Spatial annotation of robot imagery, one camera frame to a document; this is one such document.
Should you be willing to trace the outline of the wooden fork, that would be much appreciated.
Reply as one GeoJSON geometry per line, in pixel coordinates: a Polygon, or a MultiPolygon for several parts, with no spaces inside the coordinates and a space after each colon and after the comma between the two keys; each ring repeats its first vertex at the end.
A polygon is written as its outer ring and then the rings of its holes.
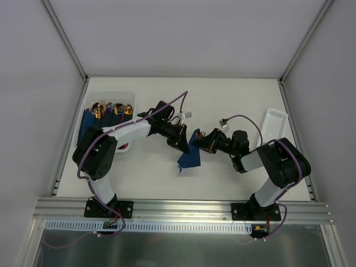
{"type": "Polygon", "coordinates": [[[196,137],[198,139],[204,138],[206,136],[206,132],[205,131],[197,131],[196,132],[196,137]]]}

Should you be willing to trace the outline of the blue paper napkin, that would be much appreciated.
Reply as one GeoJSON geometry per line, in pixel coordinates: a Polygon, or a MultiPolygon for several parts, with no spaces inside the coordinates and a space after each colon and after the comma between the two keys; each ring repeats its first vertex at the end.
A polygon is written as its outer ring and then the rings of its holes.
{"type": "Polygon", "coordinates": [[[199,147],[193,144],[194,141],[198,139],[197,136],[199,133],[200,133],[199,128],[194,130],[188,143],[190,152],[188,154],[183,153],[178,159],[177,166],[179,168],[179,173],[181,173],[183,169],[189,169],[189,168],[201,166],[200,149],[199,147]]]}

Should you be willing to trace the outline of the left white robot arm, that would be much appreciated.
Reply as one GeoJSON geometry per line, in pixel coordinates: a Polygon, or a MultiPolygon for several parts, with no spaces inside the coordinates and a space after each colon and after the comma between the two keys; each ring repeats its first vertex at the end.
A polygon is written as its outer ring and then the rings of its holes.
{"type": "Polygon", "coordinates": [[[77,165],[77,177],[86,180],[92,192],[93,199],[87,202],[86,217],[115,217],[122,212],[108,178],[114,155],[121,146],[159,134],[167,139],[168,146],[184,153],[190,152],[186,125],[171,123],[173,111],[171,105],[160,101],[155,108],[138,114],[126,123],[88,128],[72,156],[77,165]]]}

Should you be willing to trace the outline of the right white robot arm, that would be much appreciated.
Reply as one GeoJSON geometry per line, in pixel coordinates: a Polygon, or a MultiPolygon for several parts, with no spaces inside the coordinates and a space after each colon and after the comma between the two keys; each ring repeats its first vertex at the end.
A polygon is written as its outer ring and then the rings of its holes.
{"type": "Polygon", "coordinates": [[[311,173],[308,160],[285,137],[250,150],[245,131],[236,130],[231,137],[226,137],[216,128],[208,135],[199,132],[192,144],[210,154],[217,151],[228,154],[234,169],[241,174],[265,169],[268,178],[263,186],[246,203],[231,204],[234,221],[281,220],[277,202],[287,190],[311,173]]]}

